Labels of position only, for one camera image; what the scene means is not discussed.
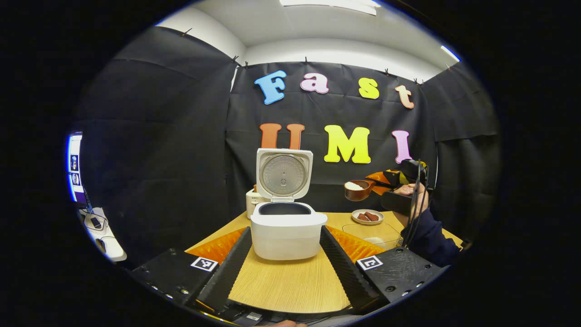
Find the wooden measuring cup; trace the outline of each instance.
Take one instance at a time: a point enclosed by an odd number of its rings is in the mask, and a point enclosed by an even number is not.
[[[345,197],[350,201],[362,201],[366,199],[370,194],[371,190],[375,187],[376,183],[372,180],[350,180],[351,183],[361,186],[362,190],[349,190],[346,186],[347,183],[343,185],[345,188]]]

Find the hand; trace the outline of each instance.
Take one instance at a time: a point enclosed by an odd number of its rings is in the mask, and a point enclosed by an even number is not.
[[[255,326],[255,327],[307,327],[307,325],[305,324],[297,324],[294,321],[291,320],[285,320],[285,321],[281,321],[279,323],[277,323],[276,325],[271,325],[271,326]]]
[[[399,189],[394,190],[393,192],[396,194],[401,194],[403,196],[410,196],[413,192],[414,192],[414,188],[415,188],[415,184],[407,184],[404,186],[401,186]],[[422,203],[422,195],[424,194],[424,190],[426,188],[424,187],[424,185],[422,183],[420,183],[418,185],[418,203],[421,204]],[[424,206],[422,206],[421,210],[416,210],[415,212],[415,218],[419,217],[419,215],[424,212],[426,209],[428,209],[428,204],[429,204],[429,200],[428,200],[428,193],[426,192],[426,196],[424,198]],[[415,208],[415,203],[414,206],[411,209],[411,212],[414,212],[414,208]],[[407,226],[407,219],[408,216],[405,216],[403,214],[400,214],[399,212],[393,212],[394,216],[397,218],[397,220],[404,226],[404,228]]]

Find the white plate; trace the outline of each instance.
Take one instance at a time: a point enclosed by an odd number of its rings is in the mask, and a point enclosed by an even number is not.
[[[359,214],[365,214],[366,212],[369,212],[370,214],[374,214],[374,215],[378,216],[379,220],[376,222],[368,222],[368,221],[361,221],[361,220],[357,219]],[[377,225],[383,221],[383,214],[381,212],[375,211],[375,210],[360,209],[360,210],[353,211],[351,213],[351,218],[353,218],[354,221],[361,223],[363,225]]]

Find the white rice cooker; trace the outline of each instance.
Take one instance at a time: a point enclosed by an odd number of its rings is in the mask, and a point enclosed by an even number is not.
[[[257,191],[270,200],[258,203],[250,216],[252,244],[259,257],[299,260],[320,251],[321,226],[327,223],[327,215],[295,202],[307,194],[312,170],[311,151],[258,149]]]

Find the white wall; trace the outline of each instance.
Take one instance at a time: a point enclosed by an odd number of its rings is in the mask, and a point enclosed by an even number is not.
[[[249,47],[244,54],[248,65],[266,62],[308,61],[343,63],[385,71],[418,82],[429,80],[442,70],[405,52],[366,42],[334,38],[303,38]]]
[[[182,32],[192,29],[188,35],[212,45],[230,58],[240,56],[236,61],[244,63],[241,59],[246,52],[246,46],[216,19],[195,8],[187,7],[156,26],[168,27]]]

